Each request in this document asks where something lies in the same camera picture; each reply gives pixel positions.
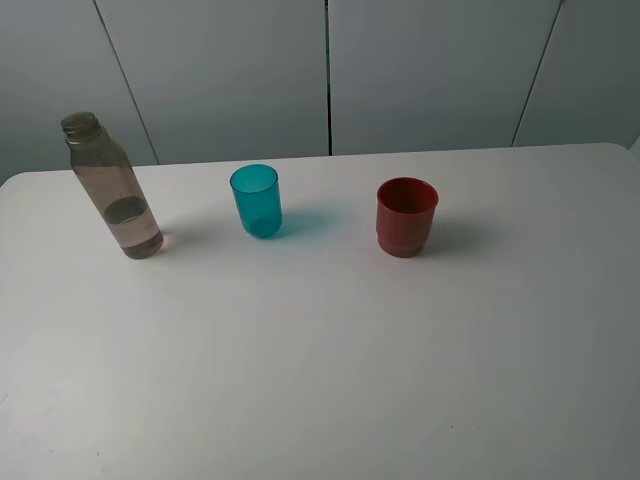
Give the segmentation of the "teal transparent plastic cup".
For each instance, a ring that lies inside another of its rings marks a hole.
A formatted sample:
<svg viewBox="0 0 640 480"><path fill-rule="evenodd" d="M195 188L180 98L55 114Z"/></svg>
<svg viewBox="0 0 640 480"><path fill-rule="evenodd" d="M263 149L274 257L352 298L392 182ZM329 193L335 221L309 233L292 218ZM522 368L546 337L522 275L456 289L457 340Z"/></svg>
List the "teal transparent plastic cup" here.
<svg viewBox="0 0 640 480"><path fill-rule="evenodd" d="M244 230L256 238L274 236L282 225L277 171L264 164L246 165L231 175L230 186Z"/></svg>

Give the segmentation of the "red plastic cup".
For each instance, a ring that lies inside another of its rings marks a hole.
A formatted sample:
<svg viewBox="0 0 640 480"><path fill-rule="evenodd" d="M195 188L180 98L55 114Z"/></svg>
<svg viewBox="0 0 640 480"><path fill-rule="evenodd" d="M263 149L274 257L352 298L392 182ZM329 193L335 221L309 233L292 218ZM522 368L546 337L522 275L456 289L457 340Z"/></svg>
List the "red plastic cup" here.
<svg viewBox="0 0 640 480"><path fill-rule="evenodd" d="M412 258L423 249L439 196L429 183L411 177L387 180L377 191L376 233L387 254Z"/></svg>

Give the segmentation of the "smoky transparent plastic bottle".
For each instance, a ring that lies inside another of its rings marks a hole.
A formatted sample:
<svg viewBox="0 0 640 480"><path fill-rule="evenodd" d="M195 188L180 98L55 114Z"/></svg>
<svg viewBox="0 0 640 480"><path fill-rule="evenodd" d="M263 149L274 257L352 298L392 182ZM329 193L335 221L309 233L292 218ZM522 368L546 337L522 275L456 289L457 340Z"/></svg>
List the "smoky transparent plastic bottle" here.
<svg viewBox="0 0 640 480"><path fill-rule="evenodd" d="M136 260L154 255L163 234L125 151L91 112L64 117L61 128L71 168L123 253Z"/></svg>

